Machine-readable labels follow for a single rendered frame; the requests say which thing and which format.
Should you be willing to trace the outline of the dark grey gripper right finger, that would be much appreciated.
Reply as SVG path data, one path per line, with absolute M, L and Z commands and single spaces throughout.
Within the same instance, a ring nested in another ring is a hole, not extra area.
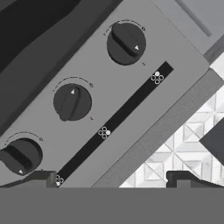
M 189 171 L 168 171 L 166 178 L 167 188 L 222 188 L 222 185 L 199 179 Z

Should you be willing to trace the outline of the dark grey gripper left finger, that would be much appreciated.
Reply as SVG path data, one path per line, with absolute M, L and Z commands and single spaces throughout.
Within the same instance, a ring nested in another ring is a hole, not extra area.
M 0 185 L 0 188 L 12 187 L 56 187 L 56 171 L 34 171 L 27 177 Z

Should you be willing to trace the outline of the black stove knob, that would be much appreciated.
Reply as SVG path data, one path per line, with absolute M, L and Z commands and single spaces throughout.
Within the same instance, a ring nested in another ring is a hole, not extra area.
M 107 39 L 110 58 L 122 66 L 140 60 L 146 49 L 146 37 L 139 26 L 132 23 L 114 23 Z
M 92 107 L 91 94 L 79 84 L 68 83 L 56 91 L 53 106 L 61 121 L 79 121 Z
M 24 176 L 33 172 L 42 162 L 40 145 L 30 138 L 19 138 L 0 150 L 0 161 L 13 173 Z

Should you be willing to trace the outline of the grey stove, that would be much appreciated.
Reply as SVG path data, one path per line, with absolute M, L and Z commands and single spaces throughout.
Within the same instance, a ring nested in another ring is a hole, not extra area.
M 117 187 L 223 84 L 224 0 L 0 4 L 0 188 Z

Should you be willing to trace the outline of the dark grey block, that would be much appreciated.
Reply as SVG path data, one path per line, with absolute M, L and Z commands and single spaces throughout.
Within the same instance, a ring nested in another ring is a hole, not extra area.
M 224 117 L 199 142 L 224 166 Z

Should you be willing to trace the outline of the grey cupboard drawer front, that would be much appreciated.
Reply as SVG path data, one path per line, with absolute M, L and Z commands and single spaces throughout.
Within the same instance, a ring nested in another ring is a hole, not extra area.
M 206 36 L 174 0 L 152 0 L 170 21 L 202 53 L 224 52 L 224 0 L 184 0 L 212 33 Z

